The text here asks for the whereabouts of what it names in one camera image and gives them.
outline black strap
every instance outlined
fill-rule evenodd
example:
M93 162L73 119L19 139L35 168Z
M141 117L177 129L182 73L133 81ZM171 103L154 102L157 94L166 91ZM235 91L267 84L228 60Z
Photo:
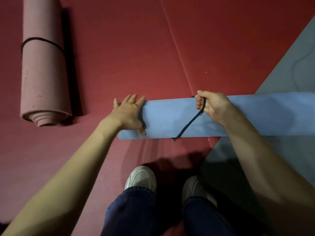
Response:
M176 141L177 139L179 139L179 138L182 136L182 134L184 133L184 131L186 131L186 129L189 127L189 125L191 125L191 123L192 123L198 116L200 116L200 115L203 113L204 107L206 106L206 100L207 100L206 98L203 98L203 106L202 106L202 108L200 109L199 113L197 113L197 115L194 116L193 119L191 119L191 121L183 128L183 130L178 134L177 137L172 138L174 141Z
M50 40L47 40L47 39L44 39L44 38L41 38L41 37L31 37L31 38L27 38L25 41L23 41L22 46L21 46L21 53L22 54L23 54L23 47L25 46L25 44L30 42L31 40L34 40L34 39L48 42L48 43L56 46L58 49L60 49L62 51L63 54L65 54L65 51L59 45L57 45L56 43L54 43L54 42L52 42Z

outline red mat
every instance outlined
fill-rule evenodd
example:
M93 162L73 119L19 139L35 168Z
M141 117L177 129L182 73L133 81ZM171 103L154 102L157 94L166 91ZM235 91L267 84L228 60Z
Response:
M184 98L197 89L254 93L315 14L315 0L61 0L72 8L85 116L71 126L37 128L19 118L22 0L0 2L6 33L0 36L2 221L84 142L114 97ZM73 235L99 235L106 208L136 166L151 162L164 172L157 177L164 185L182 183L210 142L115 139ZM182 235L182 224L168 234Z

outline white sneaker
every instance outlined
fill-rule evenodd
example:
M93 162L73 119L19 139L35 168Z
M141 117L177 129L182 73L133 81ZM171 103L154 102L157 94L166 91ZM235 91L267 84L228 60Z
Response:
M216 207L218 207L215 198L213 198L213 196L209 194L206 189L200 184L197 176L192 176L186 180L181 197L182 203L184 204L190 196L202 196L204 198L207 198Z
M157 180L153 171L149 167L140 166L132 171L130 174L125 189L132 186L144 186L156 193L157 190Z

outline gray mat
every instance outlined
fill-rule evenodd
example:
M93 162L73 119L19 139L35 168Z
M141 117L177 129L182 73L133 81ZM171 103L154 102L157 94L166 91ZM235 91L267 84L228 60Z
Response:
M315 92L315 17L256 94ZM279 155L315 187L315 136L267 137ZM206 157L199 180L214 187L263 223L267 219L246 180L230 140L222 137Z

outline jeans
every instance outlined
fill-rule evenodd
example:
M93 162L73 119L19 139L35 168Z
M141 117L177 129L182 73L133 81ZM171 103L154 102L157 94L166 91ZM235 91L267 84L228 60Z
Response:
M159 227L157 200L146 187L130 187L108 207L101 236L156 236ZM183 205L187 236L234 236L230 225L206 198L189 197Z

